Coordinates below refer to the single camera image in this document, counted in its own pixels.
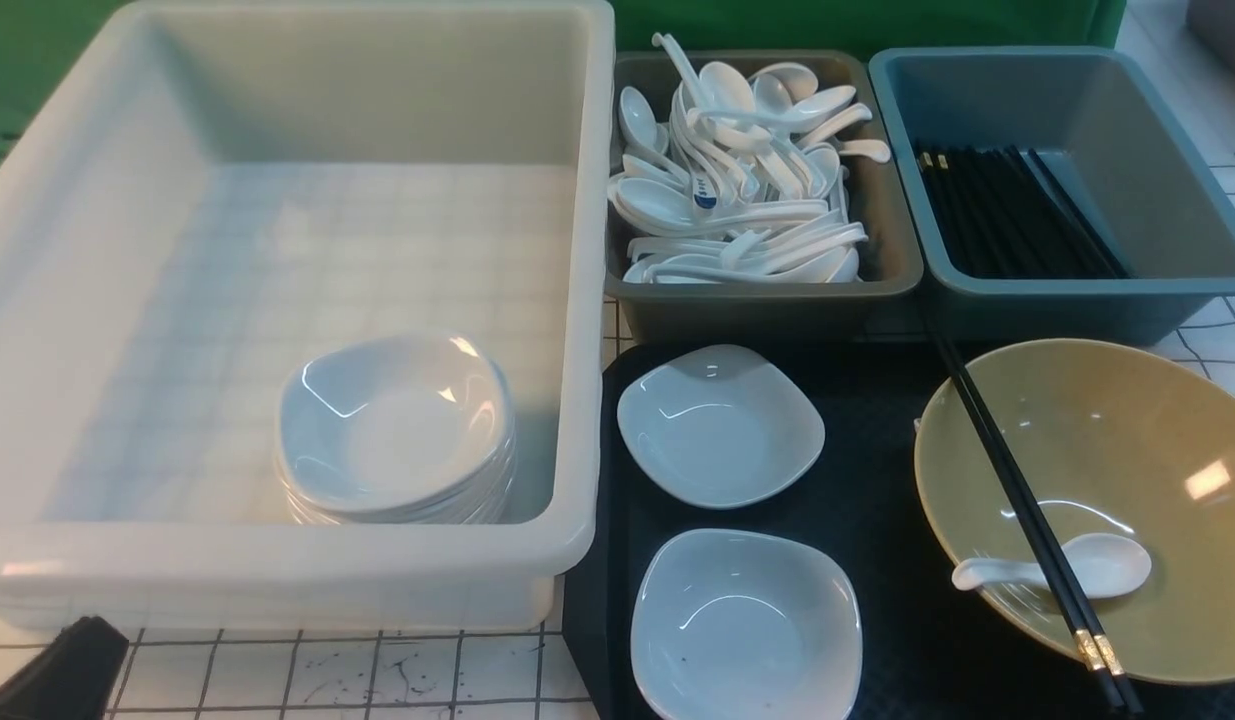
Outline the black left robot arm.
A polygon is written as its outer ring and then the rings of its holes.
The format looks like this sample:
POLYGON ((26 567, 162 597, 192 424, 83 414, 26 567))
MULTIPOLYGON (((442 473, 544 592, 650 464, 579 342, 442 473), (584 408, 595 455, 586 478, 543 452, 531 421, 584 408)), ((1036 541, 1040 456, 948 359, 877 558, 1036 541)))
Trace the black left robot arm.
POLYGON ((0 685, 0 719, 104 719, 128 638, 82 617, 0 685))

